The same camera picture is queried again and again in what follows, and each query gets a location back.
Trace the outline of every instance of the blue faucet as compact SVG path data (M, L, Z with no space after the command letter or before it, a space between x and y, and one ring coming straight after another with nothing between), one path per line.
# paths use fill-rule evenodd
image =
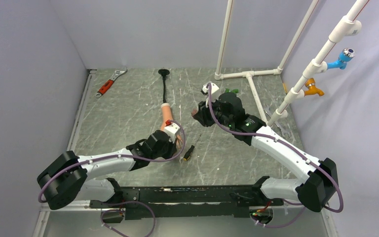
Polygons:
M340 68L345 69L346 63L351 61L351 59L354 57L354 50L352 48L345 48L343 51L339 54L339 58L337 61L333 63L328 63L328 69L332 68Z

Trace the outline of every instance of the gray marble floor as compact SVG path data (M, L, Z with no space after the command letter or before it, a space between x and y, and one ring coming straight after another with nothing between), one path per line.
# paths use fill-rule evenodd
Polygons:
M251 69L226 68L224 72L246 70ZM160 128L163 85L157 69L129 69L105 95L97 99L95 93L113 71L97 71L79 133L75 150L77 155L113 152L147 138ZM265 152L247 146L215 125L203 127L191 117L191 111L205 100L200 90L206 82L214 81L214 69L178 68L170 71L166 81L167 101L171 104L174 119L185 129L187 148L201 134L191 159L151 163L139 170L113 173L101 178L113 177L122 186L253 184L263 175L294 178L288 169ZM275 110L285 96L280 76L254 77L254 82L263 105L270 105ZM222 92L225 88L239 89L237 95L245 111L259 117L246 79L225 79L216 81L216 84ZM280 120L291 131L291 136L285 138L302 149L289 108L288 112L288 118ZM274 127L274 130L281 134L278 128Z

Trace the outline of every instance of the orange hose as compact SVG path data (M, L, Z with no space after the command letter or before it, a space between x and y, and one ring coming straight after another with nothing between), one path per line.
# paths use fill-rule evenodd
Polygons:
M172 111L171 111L171 106L169 103L163 103L160 105L160 108L162 109L162 116L163 116L163 122L162 126L160 126L160 130L163 131L163 129L166 127L166 121L174 119L172 117Z

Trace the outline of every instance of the orange faucet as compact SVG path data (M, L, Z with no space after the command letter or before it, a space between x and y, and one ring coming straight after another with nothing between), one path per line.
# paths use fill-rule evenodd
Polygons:
M318 94L319 96L322 96L324 95L325 93L316 87L316 82L314 81L314 78L310 78L306 81L306 83L304 84L308 90L305 90L304 91L304 95L315 95L315 94Z

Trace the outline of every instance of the screwdriver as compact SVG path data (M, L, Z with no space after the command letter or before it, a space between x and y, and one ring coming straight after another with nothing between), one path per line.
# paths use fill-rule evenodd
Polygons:
M197 142L198 142L198 140L200 139L200 137L201 137L201 134L200 134L200 136L197 138L197 140L195 141L194 144L197 144ZM194 148L195 148L195 146L194 146L194 145L191 145L191 147L188 149L188 151L185 152L185 155L184 155L184 158L183 158L185 161L187 161L187 160L189 160L189 159L191 158L191 155L192 155L192 152L194 151Z

